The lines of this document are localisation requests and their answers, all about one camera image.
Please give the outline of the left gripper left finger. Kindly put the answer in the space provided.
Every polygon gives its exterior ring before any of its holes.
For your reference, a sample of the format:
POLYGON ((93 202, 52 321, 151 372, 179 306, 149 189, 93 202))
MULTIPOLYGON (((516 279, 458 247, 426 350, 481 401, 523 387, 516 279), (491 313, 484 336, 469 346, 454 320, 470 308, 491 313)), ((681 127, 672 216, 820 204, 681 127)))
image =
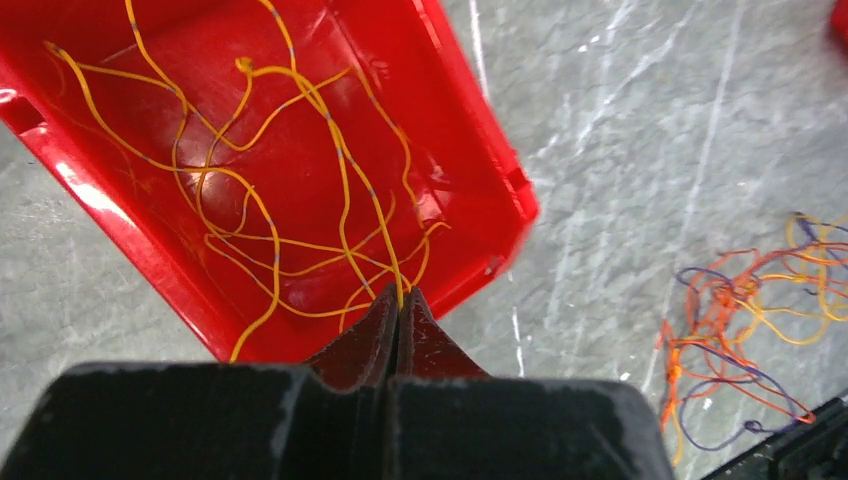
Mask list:
POLYGON ((88 362, 43 392, 5 479, 376 479, 399 302, 307 361, 88 362))

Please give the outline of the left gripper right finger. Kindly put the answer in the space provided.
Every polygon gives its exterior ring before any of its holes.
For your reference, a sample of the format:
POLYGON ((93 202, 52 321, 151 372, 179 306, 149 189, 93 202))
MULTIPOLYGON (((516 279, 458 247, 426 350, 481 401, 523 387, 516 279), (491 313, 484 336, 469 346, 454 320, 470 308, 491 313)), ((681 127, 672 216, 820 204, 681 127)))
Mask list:
POLYGON ((388 381, 388 479, 670 479, 658 422, 633 386, 487 375, 435 323, 419 289, 388 381))

